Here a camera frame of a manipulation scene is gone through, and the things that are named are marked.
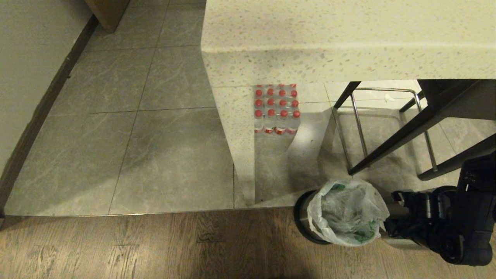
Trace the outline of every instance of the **wooden door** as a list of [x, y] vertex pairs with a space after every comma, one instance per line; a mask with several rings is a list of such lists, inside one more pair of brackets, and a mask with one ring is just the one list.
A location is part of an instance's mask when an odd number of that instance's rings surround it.
[[109, 33], [113, 33], [129, 0], [85, 0], [96, 18]]

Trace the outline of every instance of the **trash can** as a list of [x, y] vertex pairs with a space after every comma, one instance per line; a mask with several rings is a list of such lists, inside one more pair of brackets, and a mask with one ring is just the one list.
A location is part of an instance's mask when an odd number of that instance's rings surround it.
[[311, 242], [321, 245], [331, 244], [330, 242], [323, 240], [320, 236], [318, 236], [310, 229], [307, 208], [316, 193], [316, 190], [308, 191], [298, 198], [295, 207], [293, 208], [295, 224], [298, 228], [298, 231], [300, 231], [300, 233]]
[[357, 247], [380, 237], [389, 211], [372, 184], [350, 179], [329, 181], [318, 191], [304, 193], [293, 215], [298, 230], [311, 242]]

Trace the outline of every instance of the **black trash can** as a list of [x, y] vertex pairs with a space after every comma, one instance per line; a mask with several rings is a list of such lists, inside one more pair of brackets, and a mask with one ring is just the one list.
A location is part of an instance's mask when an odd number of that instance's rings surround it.
[[310, 201], [313, 199], [316, 193], [317, 191], [315, 190], [308, 191], [298, 198], [295, 207], [293, 208], [295, 224], [300, 233], [311, 242], [321, 245], [331, 244], [330, 242], [323, 240], [320, 236], [310, 230], [307, 207], [309, 206]]

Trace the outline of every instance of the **gray tile floor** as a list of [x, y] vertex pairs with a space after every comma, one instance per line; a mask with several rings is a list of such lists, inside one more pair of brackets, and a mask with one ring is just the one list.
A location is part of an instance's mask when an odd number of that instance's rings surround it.
[[[100, 27], [45, 121], [7, 202], [9, 215], [105, 215], [245, 208], [200, 53], [205, 0], [131, 0], [114, 34]], [[294, 139], [255, 138], [254, 207], [291, 206], [329, 179], [349, 178], [362, 149], [346, 83], [299, 84]], [[363, 86], [418, 89], [414, 80]], [[408, 95], [356, 94], [369, 150], [407, 120]], [[490, 121], [446, 119], [430, 129], [438, 162], [496, 132]], [[422, 137], [354, 177], [387, 191], [454, 184], [458, 171], [422, 182]]]

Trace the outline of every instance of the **black metal stool leg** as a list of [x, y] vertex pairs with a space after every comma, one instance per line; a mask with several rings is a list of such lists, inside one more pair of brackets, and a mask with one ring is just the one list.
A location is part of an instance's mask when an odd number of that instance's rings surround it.
[[[419, 101], [422, 100], [424, 98], [424, 93], [422, 91], [420, 91], [417, 96], [419, 97]], [[413, 105], [415, 105], [415, 99], [411, 99], [410, 101], [408, 101], [408, 103], [406, 103], [406, 105], [404, 105], [401, 109], [400, 109], [400, 112], [405, 112], [407, 111], [409, 108], [411, 108]]]
[[378, 148], [372, 151], [372, 153], [370, 153], [367, 157], [360, 161], [360, 163], [358, 163], [350, 171], [348, 171], [348, 174], [354, 175], [370, 164], [379, 161], [405, 143], [424, 133], [442, 119], [443, 117], [440, 117], [438, 114], [436, 114], [431, 107], [426, 107], [399, 131], [388, 138], [383, 144], [381, 144]]
[[353, 93], [353, 91], [355, 91], [355, 89], [358, 87], [360, 82], [361, 81], [352, 81], [352, 82], [348, 83], [348, 86], [346, 86], [346, 88], [344, 89], [341, 96], [339, 96], [338, 101], [334, 104], [334, 108], [338, 109], [344, 103], [344, 101], [346, 101], [346, 99], [348, 99], [348, 97], [351, 95], [351, 93]]
[[489, 138], [463, 151], [462, 153], [453, 156], [450, 159], [444, 161], [443, 163], [437, 165], [437, 172], [434, 172], [433, 169], [425, 171], [424, 173], [419, 175], [419, 179], [422, 181], [426, 181], [441, 176], [457, 168], [461, 168], [463, 162], [465, 162], [468, 159], [491, 154], [495, 150], [496, 150], [496, 134], [490, 136]]

